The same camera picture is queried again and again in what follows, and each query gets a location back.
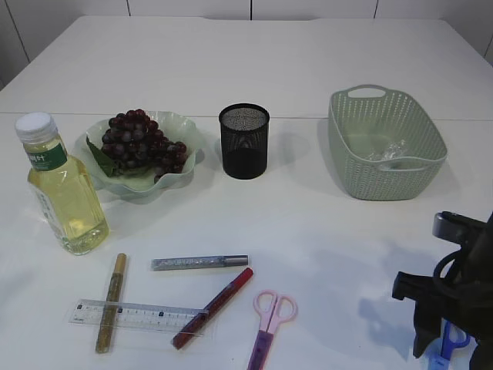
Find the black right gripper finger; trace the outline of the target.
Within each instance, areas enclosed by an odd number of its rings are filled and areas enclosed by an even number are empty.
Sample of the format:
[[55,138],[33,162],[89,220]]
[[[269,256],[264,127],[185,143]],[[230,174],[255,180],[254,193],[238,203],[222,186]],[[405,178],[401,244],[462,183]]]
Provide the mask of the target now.
[[420,358],[429,344],[441,337],[442,317],[433,308],[425,304],[416,304],[413,320],[415,330],[413,356]]

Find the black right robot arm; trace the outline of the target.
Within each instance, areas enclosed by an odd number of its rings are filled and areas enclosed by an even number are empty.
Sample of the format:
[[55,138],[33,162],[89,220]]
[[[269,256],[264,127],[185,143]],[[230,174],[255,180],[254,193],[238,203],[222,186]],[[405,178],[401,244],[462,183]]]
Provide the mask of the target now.
[[398,272],[392,290],[392,298],[415,302],[413,356],[420,358],[441,336],[446,320],[477,342],[469,368],[491,369],[492,219],[442,211],[434,216],[432,234],[460,249],[442,258],[431,276]]

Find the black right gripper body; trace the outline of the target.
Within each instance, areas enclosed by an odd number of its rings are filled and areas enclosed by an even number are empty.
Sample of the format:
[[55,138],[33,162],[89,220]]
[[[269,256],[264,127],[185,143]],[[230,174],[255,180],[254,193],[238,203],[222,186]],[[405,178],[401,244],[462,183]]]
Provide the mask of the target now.
[[431,277],[399,272],[392,297],[409,298],[475,338],[470,369],[492,368],[492,242],[478,239],[469,251],[444,257]]

